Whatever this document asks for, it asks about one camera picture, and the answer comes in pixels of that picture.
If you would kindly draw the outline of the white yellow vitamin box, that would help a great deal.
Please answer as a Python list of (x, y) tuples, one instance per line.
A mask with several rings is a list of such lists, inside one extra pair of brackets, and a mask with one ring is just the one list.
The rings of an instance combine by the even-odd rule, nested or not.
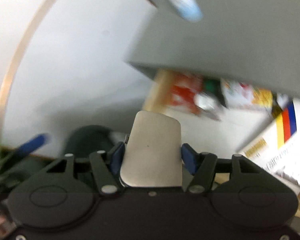
[(263, 111), (273, 106), (273, 94), (268, 89), (221, 79), (221, 91), (228, 108)]

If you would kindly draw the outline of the red orange medicine box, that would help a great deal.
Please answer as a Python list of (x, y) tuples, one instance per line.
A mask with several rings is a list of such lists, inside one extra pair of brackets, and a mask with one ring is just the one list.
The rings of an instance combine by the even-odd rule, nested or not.
[(200, 113), (194, 96), (203, 89), (203, 77), (190, 73), (174, 73), (165, 99), (167, 107), (194, 115)]

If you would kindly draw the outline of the beige manicure case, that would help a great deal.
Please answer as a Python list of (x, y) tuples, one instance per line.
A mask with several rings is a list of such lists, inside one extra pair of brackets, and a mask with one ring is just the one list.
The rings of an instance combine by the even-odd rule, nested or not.
[(181, 186), (179, 121), (164, 114), (139, 111), (126, 144), (120, 179), (130, 187)]

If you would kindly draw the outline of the white box coloured stripes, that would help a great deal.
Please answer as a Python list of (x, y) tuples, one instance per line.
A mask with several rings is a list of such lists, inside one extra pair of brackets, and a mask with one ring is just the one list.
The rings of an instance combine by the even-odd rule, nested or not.
[(287, 107), (239, 154), (300, 187), (300, 100)]

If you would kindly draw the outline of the grey nightstand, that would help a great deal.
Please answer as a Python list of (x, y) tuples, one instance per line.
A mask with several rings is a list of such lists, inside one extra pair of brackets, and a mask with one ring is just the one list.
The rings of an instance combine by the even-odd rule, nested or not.
[(300, 98), (300, 0), (196, 0), (203, 18), (182, 19), (167, 0), (127, 61), (148, 76), (187, 70)]

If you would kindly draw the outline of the blue handled object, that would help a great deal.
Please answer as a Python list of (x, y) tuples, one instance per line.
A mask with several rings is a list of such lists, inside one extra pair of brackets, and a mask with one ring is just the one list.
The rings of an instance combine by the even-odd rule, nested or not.
[(49, 140), (47, 134), (39, 134), (36, 137), (30, 139), (24, 144), (20, 145), (16, 150), (15, 154), (19, 156), (27, 156), (32, 152), (38, 150), (40, 147), (44, 146)]

